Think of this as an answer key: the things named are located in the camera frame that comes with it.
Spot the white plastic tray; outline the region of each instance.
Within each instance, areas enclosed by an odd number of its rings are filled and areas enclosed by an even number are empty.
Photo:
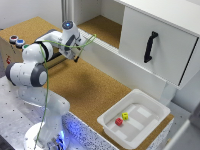
[[[128,120],[121,126],[115,124],[127,112]],[[97,121],[105,133],[125,149],[137,148],[146,137],[169,115],[170,109],[135,89],[103,113]]]

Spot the green cable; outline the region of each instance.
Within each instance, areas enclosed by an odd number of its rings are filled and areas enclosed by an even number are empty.
[[[44,58],[44,62],[45,62],[45,68],[47,70],[47,93],[46,93],[46,97],[45,97],[45,110],[44,110],[44,114],[43,114],[43,117],[42,117],[42,122],[41,122],[41,125],[40,125],[40,129],[39,129],[39,132],[38,132],[38,135],[37,135],[37,139],[36,139],[36,142],[35,142],[35,147],[34,147],[34,150],[36,148],[36,145],[37,145],[37,142],[38,142],[38,138],[39,138],[39,135],[40,135],[40,131],[41,131],[41,128],[42,128],[42,123],[44,122],[44,117],[46,115],[46,110],[47,110],[47,98],[48,98],[48,92],[49,92],[49,74],[48,74],[48,67],[47,67],[47,62],[46,62],[46,59],[45,59],[45,54],[44,54],[44,51],[42,50],[42,46],[40,44],[40,49],[41,49],[41,52],[42,52],[42,56]]]
[[[64,47],[70,47],[70,48],[81,48],[81,51],[78,55],[78,57],[81,55],[83,49],[85,46],[89,45],[90,43],[92,43],[96,38],[96,34],[92,35],[88,40],[87,42],[84,44],[84,45],[81,45],[81,46],[67,46],[67,45],[63,45],[63,44],[60,44],[60,43],[57,43],[57,42],[54,42],[54,41],[49,41],[49,40],[45,40],[45,41],[42,41],[42,42],[50,42],[50,43],[55,43],[55,44],[58,44],[58,45],[61,45],[61,46],[64,46]],[[47,62],[46,62],[46,58],[45,58],[45,54],[44,54],[44,51],[42,49],[42,46],[40,44],[40,49],[41,49],[41,52],[42,52],[42,56],[44,58],[44,62],[45,62],[45,68],[47,70],[47,93],[46,93],[46,97],[45,97],[45,110],[44,110],[44,114],[43,114],[43,117],[42,117],[42,122],[41,122],[41,125],[40,125],[40,129],[39,129],[39,132],[38,132],[38,135],[37,135],[37,139],[36,139],[36,142],[35,142],[35,147],[34,147],[34,150],[36,149],[36,145],[37,145],[37,142],[38,142],[38,138],[40,136],[40,131],[41,131],[41,128],[42,128],[42,124],[44,122],[44,117],[46,115],[46,109],[47,109],[47,98],[48,98],[48,92],[49,92],[49,75],[48,75],[48,67],[47,67]]]

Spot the white robotic arm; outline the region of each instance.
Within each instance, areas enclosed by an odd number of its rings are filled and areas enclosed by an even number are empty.
[[[6,68],[6,77],[13,85],[19,86],[18,94],[21,99],[27,103],[45,106],[46,89],[42,86],[47,81],[47,70],[43,66],[44,52],[46,61],[54,57],[53,46],[59,48],[59,52],[68,59],[74,58],[72,46],[81,46],[86,43],[86,39],[80,34],[77,26],[72,21],[65,21],[62,25],[63,33],[50,30],[45,35],[38,38],[33,44],[28,46],[22,52],[23,63],[12,63]],[[56,136],[62,132],[62,115],[69,111],[69,102],[60,95],[49,91],[47,99],[47,113],[45,116],[45,124],[40,132],[40,137],[35,150],[53,150],[49,143],[55,143]],[[27,145],[25,142],[25,150],[33,150],[37,131],[35,127],[29,129],[26,135],[34,133],[34,139]]]

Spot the cabinet handle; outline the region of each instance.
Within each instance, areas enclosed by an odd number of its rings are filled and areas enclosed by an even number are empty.
[[[157,36],[158,36],[158,33],[153,31],[151,36],[149,37],[149,40],[147,42],[146,52],[144,55],[144,63],[147,63],[152,59],[152,57],[150,56],[151,48],[152,48],[152,44],[153,44],[153,39],[156,38]]]

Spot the yellow object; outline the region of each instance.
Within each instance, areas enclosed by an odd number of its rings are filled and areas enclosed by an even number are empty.
[[[122,113],[122,118],[123,118],[123,120],[127,120],[128,119],[128,113],[127,112]]]

